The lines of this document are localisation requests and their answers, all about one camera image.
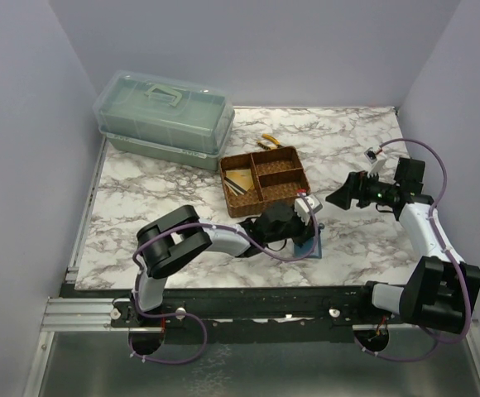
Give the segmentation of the blue leather card holder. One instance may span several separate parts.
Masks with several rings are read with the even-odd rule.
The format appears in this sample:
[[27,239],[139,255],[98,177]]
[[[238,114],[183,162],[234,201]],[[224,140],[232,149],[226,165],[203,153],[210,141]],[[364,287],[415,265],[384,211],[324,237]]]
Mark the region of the blue leather card holder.
[[322,253],[322,231],[324,230],[324,224],[318,225],[317,237],[311,237],[302,246],[295,244],[293,246],[294,258],[306,258],[306,259],[321,259]]

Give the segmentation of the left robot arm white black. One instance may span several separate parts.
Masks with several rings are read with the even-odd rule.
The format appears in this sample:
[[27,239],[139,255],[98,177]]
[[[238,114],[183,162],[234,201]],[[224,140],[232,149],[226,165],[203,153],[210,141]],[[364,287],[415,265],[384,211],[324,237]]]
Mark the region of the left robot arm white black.
[[143,313],[159,308],[167,278],[206,251],[237,258],[263,253],[288,262],[306,258],[320,247],[316,215],[321,208],[315,196],[303,195],[232,226],[202,219],[191,205],[167,213],[137,233],[132,256],[139,268],[133,287],[136,307]]

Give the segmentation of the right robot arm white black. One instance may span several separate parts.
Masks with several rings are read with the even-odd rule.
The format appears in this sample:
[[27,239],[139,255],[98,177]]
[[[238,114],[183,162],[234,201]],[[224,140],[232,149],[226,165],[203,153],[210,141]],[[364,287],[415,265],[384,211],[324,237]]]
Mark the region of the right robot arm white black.
[[351,172],[326,200],[343,210],[352,203],[390,208],[419,258],[403,286],[368,283],[373,307],[405,323],[461,334],[478,297],[480,269],[449,247],[434,200],[422,192],[424,172],[425,163],[411,158],[399,159],[391,184],[366,171]]

